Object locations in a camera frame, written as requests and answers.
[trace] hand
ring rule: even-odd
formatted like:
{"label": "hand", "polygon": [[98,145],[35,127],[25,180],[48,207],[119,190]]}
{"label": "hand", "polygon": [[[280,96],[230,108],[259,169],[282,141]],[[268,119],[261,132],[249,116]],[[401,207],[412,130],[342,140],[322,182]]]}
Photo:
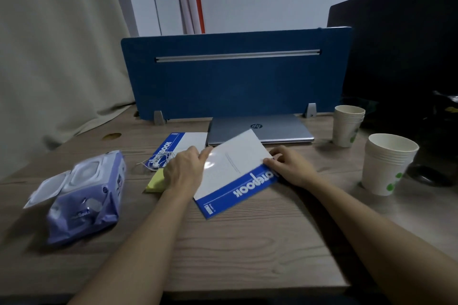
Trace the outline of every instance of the hand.
{"label": "hand", "polygon": [[305,188],[310,183],[319,179],[313,165],[304,159],[297,151],[286,146],[278,146],[270,151],[272,156],[281,154],[277,160],[265,158],[266,164],[272,170],[278,172],[292,185]]}
{"label": "hand", "polygon": [[203,166],[213,147],[207,147],[200,154],[195,146],[178,153],[164,168],[167,190],[177,196],[192,199],[202,182]]}

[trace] paper cup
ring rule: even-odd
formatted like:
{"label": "paper cup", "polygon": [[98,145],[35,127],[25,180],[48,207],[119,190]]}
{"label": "paper cup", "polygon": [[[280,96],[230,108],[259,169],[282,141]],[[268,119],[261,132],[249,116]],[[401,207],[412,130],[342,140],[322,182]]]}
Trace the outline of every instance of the paper cup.
{"label": "paper cup", "polygon": [[414,160],[419,146],[406,137],[372,134],[365,145],[362,184],[368,191],[390,195]]}
{"label": "paper cup", "polygon": [[365,110],[351,105],[339,105],[334,110],[333,143],[340,147],[351,147],[359,126],[363,122]]}

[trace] wooden desk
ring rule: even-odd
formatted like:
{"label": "wooden desk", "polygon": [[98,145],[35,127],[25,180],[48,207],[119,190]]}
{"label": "wooden desk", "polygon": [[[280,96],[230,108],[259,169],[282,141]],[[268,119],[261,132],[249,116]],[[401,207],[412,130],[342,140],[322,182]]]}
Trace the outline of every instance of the wooden desk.
{"label": "wooden desk", "polygon": [[[129,108],[0,183],[0,297],[67,300],[77,292],[157,202],[157,196],[143,193],[151,173],[135,164],[150,157],[171,132],[208,128],[208,122],[154,126],[135,118],[135,111],[135,106]],[[361,131],[351,149],[342,149],[329,142],[331,116],[304,123],[316,141],[294,147],[324,177],[458,259],[456,188],[429,188],[403,179],[389,197],[369,194],[358,185],[368,132]],[[116,132],[121,137],[102,141]],[[65,248],[46,247],[45,214],[50,203],[22,210],[28,196],[44,179],[116,149],[122,150],[128,167],[119,223]],[[315,198],[305,193],[301,200],[295,191],[278,184],[209,221],[191,203],[165,290],[174,298],[190,299],[267,296],[285,290],[335,293],[349,285],[370,283],[350,245]]]}

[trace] yellow sticky notes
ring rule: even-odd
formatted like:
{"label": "yellow sticky notes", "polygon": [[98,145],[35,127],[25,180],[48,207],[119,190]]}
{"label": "yellow sticky notes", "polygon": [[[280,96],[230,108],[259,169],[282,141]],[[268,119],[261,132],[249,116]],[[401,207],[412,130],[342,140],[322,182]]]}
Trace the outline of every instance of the yellow sticky notes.
{"label": "yellow sticky notes", "polygon": [[164,168],[159,168],[146,186],[145,192],[160,193],[163,191],[165,191]]}

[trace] black monitor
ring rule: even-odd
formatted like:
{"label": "black monitor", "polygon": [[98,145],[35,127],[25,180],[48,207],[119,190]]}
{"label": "black monitor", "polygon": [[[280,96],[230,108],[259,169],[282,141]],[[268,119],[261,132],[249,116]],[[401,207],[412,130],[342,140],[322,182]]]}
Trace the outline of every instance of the black monitor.
{"label": "black monitor", "polygon": [[348,0],[329,10],[339,26],[353,28],[344,96],[418,111],[457,92],[458,0]]}

